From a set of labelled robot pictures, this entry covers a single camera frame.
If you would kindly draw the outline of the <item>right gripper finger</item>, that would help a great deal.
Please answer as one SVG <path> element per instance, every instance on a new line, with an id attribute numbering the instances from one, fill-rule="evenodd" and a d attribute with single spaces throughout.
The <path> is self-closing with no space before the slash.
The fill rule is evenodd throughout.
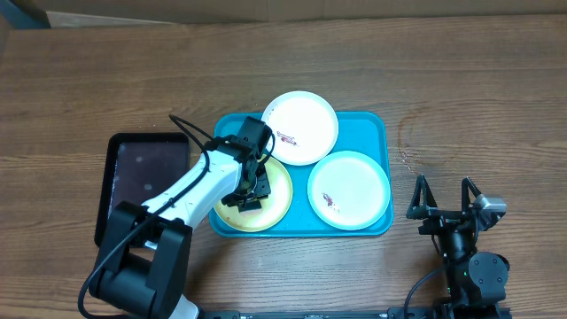
<path id="1" fill-rule="evenodd" d="M 424 175 L 416 178 L 416 186 L 406 212 L 408 219 L 427 219 L 438 211 L 437 202 Z"/>
<path id="2" fill-rule="evenodd" d="M 461 186 L 462 211 L 463 212 L 474 211 L 476 209 L 476 205 L 474 201 L 481 194 L 482 192 L 468 176 L 463 178 L 462 186 Z"/>

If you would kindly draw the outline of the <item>yellow-green rimmed plate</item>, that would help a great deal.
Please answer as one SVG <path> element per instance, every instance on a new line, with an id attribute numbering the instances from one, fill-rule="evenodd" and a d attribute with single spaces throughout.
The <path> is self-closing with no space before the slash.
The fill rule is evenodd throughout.
<path id="1" fill-rule="evenodd" d="M 222 223 L 243 232 L 259 232 L 271 228 L 284 218 L 293 196 L 291 177 L 284 165 L 274 158 L 268 160 L 266 169 L 271 193 L 261 201 L 262 211 L 240 214 L 235 207 L 219 202 L 214 211 Z"/>

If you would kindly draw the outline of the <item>green and pink sponge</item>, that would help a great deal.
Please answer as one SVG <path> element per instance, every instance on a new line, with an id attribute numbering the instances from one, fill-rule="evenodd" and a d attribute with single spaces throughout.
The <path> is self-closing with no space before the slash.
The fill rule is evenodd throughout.
<path id="1" fill-rule="evenodd" d="M 240 214 L 257 214 L 262 211 L 261 202 L 259 200 L 249 200 L 238 207 Z"/>

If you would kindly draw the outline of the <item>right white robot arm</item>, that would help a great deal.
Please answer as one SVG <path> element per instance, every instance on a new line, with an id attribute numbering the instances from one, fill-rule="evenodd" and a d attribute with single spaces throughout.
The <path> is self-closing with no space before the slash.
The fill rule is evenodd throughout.
<path id="1" fill-rule="evenodd" d="M 511 317 L 509 309 L 499 307 L 506 299 L 509 262 L 500 254 L 477 248 L 479 234 L 495 226 L 506 211 L 503 198 L 485 195 L 469 177 L 462 179 L 461 208 L 442 210 L 425 176 L 416 178 L 406 217 L 422 222 L 418 232 L 431 238 L 442 266 L 410 289 L 402 309 L 405 318 Z M 447 280 L 448 295 L 430 307 L 411 308 L 409 303 L 417 289 L 441 273 Z"/>

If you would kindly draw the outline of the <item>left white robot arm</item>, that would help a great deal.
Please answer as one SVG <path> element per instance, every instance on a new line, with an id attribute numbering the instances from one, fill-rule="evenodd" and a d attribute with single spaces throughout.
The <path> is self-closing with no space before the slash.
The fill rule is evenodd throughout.
<path id="1" fill-rule="evenodd" d="M 240 211 L 260 207 L 270 189 L 265 164 L 274 133 L 245 118 L 235 135 L 209 137 L 199 161 L 167 190 L 137 206 L 126 201 L 111 212 L 97 261 L 78 295 L 120 309 L 122 318 L 199 318 L 184 296 L 193 230 L 222 203 Z"/>

